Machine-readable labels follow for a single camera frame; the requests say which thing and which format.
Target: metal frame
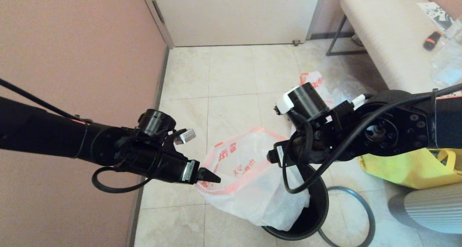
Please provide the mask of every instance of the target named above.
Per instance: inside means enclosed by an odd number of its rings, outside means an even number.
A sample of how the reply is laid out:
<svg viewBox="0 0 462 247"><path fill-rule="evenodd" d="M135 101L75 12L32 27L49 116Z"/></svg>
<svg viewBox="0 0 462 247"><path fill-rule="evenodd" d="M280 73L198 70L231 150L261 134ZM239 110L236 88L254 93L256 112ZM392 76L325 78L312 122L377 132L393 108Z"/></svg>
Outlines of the metal frame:
<svg viewBox="0 0 462 247"><path fill-rule="evenodd" d="M343 28L343 25L345 25L345 21L347 21L347 16L343 15L342 21L340 22L340 26L335 33L334 39L332 40L332 43L330 44L329 49L327 50L326 56L343 56L343 55L357 55L359 53L367 53L366 50L364 51L340 51L340 52L332 52L332 48L334 48L335 41L337 41L337 38L340 35L340 31Z"/></svg>
<svg viewBox="0 0 462 247"><path fill-rule="evenodd" d="M149 8L149 11L151 12L152 18L156 22L157 28L159 29L162 38L164 38L165 43L170 49L174 48L175 44L173 43L169 31L167 30L167 26L164 23L164 19L161 18L161 15L157 13L157 10L154 6L155 0L145 0L145 2L147 7Z"/></svg>
<svg viewBox="0 0 462 247"><path fill-rule="evenodd" d="M308 33L306 35L306 40L311 39L311 35L312 35L313 30L316 27L316 24L318 22L319 15L320 15L321 10L322 10L321 7L324 4L324 1L325 0L318 0L317 3L316 3L315 12L313 13L313 18L311 19L310 28L308 28Z"/></svg>

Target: bag handle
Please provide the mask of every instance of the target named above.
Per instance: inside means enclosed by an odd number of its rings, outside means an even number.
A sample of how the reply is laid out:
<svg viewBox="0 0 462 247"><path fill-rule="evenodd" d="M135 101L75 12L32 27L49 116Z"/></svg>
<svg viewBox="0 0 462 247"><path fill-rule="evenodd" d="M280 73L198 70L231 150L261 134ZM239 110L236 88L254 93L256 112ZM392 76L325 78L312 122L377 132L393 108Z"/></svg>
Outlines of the bag handle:
<svg viewBox="0 0 462 247"><path fill-rule="evenodd" d="M440 150L437 156L439 162L442 162L445 158L448 158L446 161L446 168L451 171L454 171L456 166L456 153L450 149Z"/></svg>

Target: floor tile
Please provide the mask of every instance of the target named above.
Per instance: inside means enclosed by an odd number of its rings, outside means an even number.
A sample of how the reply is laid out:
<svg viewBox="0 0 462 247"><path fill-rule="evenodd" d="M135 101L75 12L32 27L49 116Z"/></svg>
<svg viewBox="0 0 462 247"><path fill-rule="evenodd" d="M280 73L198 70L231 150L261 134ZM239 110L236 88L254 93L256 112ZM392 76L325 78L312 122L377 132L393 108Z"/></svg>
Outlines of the floor tile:
<svg viewBox="0 0 462 247"><path fill-rule="evenodd" d="M135 247L203 247L205 205L142 209Z"/></svg>
<svg viewBox="0 0 462 247"><path fill-rule="evenodd" d="M339 246L351 246L348 237L347 226L343 219L340 202L336 194L329 195L329 211L324 224L321 227L324 234L335 244ZM278 239L278 247L328 247L318 233L297 241L287 241Z"/></svg>
<svg viewBox="0 0 462 247"><path fill-rule="evenodd" d="M259 93L286 92L298 85L297 67L292 45L251 46Z"/></svg>
<svg viewBox="0 0 462 247"><path fill-rule="evenodd" d="M210 47L174 48L170 51L162 99L208 96Z"/></svg>
<svg viewBox="0 0 462 247"><path fill-rule="evenodd" d="M339 76L348 75L340 57L325 55L327 52L325 40L307 41L293 49L300 71L302 73L319 71L328 91L335 88Z"/></svg>
<svg viewBox="0 0 462 247"><path fill-rule="evenodd" d="M208 150L253 126L261 126L256 94L212 97L208 103Z"/></svg>
<svg viewBox="0 0 462 247"><path fill-rule="evenodd" d="M358 158L334 162L328 168L335 186L345 186L356 192L385 189L386 181L364 172Z"/></svg>
<svg viewBox="0 0 462 247"><path fill-rule="evenodd" d="M422 247L419 234L413 228L400 224L388 210L388 200L394 194L386 190L359 193L371 206L376 221L376 232L370 246L412 246ZM366 237L369 229L367 214L353 196L337 194L341 203L346 226L353 246L357 246Z"/></svg>
<svg viewBox="0 0 462 247"><path fill-rule="evenodd" d="M348 77L350 77L343 78L341 81L344 80L348 82L352 89L355 89L352 82L359 81L361 83L359 89L365 89L364 92L382 92L387 90L387 84L368 54L342 56L341 59L348 73ZM358 91L350 90L348 92L357 93Z"/></svg>
<svg viewBox="0 0 462 247"><path fill-rule="evenodd" d="M419 231L420 239L424 247L460 247L462 246L461 234L442 234L435 231Z"/></svg>
<svg viewBox="0 0 462 247"><path fill-rule="evenodd" d="M194 129L196 137L186 144L175 145L175 148L188 159L202 162L207 146L208 99L163 100L160 110L175 119L176 129ZM151 181L143 189L141 208L203 203L204 199L192 185Z"/></svg>
<svg viewBox="0 0 462 247"><path fill-rule="evenodd" d="M205 247L276 247L276 238L261 227L206 205Z"/></svg>
<svg viewBox="0 0 462 247"><path fill-rule="evenodd" d="M320 166L320 164L310 164L315 170L317 170ZM332 180L332 175L330 174L330 170L327 169L324 173L321 175L322 181L324 181L324 184L326 185L327 188L334 186L334 182ZM337 194L337 191L330 191L329 194Z"/></svg>
<svg viewBox="0 0 462 247"><path fill-rule="evenodd" d="M210 48L209 96L257 92L251 46Z"/></svg>
<svg viewBox="0 0 462 247"><path fill-rule="evenodd" d="M188 159L202 161L207 150L208 98L162 100L160 111L172 116L175 128L194 129L196 137L183 145L175 145Z"/></svg>
<svg viewBox="0 0 462 247"><path fill-rule="evenodd" d="M152 180L143 188L141 209L204 204L194 185Z"/></svg>
<svg viewBox="0 0 462 247"><path fill-rule="evenodd" d="M283 94L283 92L259 94L258 103L260 106L261 125L288 139L291 135L292 122L288 120L287 115L277 115L274 111L276 102Z"/></svg>

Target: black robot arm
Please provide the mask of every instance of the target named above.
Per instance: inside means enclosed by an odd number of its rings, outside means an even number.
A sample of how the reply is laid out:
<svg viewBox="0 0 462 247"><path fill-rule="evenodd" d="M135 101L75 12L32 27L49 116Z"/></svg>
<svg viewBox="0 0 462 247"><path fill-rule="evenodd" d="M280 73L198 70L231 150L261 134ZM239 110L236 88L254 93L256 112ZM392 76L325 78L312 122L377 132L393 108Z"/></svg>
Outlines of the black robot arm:
<svg viewBox="0 0 462 247"><path fill-rule="evenodd" d="M336 160L367 153L393 156L426 147L462 148L462 97L443 97L461 89L462 84L425 94L390 90L329 109L310 83L294 87L275 110L287 114L297 130L290 140L274 145L268 160L283 168L287 190L298 193ZM289 188L285 167L309 163L321 166L302 186Z"/></svg>
<svg viewBox="0 0 462 247"><path fill-rule="evenodd" d="M128 192L151 179L189 184L220 182L218 176L199 168L199 161L189 160L175 150L174 143L186 143L195 137L193 130L175 130L175 120L158 110L147 110L138 120L139 125L131 129L63 117L3 97L0 109L0 148L76 158L104 166L92 178L102 191ZM108 170L148 179L129 188L111 188L97 179L100 172Z"/></svg>

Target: white door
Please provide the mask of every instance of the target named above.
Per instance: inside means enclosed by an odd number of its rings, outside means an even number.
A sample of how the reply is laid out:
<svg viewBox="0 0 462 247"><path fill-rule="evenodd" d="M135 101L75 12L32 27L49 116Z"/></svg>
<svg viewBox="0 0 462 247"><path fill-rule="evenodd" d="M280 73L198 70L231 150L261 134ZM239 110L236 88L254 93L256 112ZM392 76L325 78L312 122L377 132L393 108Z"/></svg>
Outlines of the white door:
<svg viewBox="0 0 462 247"><path fill-rule="evenodd" d="M175 46L305 41L318 0L156 0Z"/></svg>

